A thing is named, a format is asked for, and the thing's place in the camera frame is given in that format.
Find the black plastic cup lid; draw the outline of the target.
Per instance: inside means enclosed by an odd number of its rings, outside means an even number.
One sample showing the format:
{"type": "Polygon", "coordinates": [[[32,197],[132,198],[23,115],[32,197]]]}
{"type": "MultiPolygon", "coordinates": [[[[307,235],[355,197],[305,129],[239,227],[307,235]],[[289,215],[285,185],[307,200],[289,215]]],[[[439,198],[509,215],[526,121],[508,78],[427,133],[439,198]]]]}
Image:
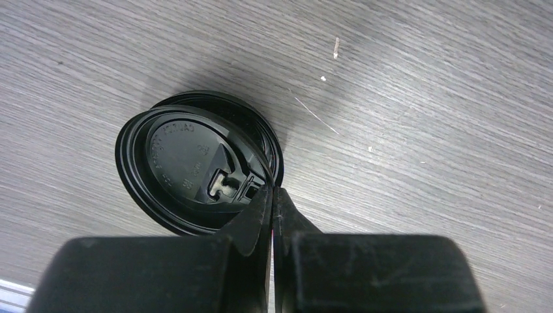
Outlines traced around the black plastic cup lid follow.
{"type": "Polygon", "coordinates": [[[115,162],[138,206],[179,235],[218,231],[259,189],[275,185],[245,131],[190,106],[159,106],[131,118],[118,134],[115,162]]]}

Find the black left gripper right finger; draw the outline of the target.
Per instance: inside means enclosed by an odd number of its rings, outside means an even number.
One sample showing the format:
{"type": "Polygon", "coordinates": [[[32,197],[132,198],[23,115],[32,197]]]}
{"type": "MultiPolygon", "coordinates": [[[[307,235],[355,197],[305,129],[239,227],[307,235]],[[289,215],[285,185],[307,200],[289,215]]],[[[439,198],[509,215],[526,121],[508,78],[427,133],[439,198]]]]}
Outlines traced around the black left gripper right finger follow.
{"type": "Polygon", "coordinates": [[[320,231],[273,193],[277,312],[485,312],[468,261],[447,237],[320,231]]]}

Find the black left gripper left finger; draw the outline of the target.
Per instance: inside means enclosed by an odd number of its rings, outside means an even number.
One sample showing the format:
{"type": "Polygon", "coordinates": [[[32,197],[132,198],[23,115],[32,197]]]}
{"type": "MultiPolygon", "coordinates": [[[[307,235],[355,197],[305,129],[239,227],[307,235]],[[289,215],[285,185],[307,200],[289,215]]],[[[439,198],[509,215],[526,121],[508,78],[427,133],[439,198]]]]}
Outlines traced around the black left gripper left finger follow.
{"type": "Polygon", "coordinates": [[[55,254],[28,312],[267,312],[273,190],[212,235],[79,237],[55,254]]]}

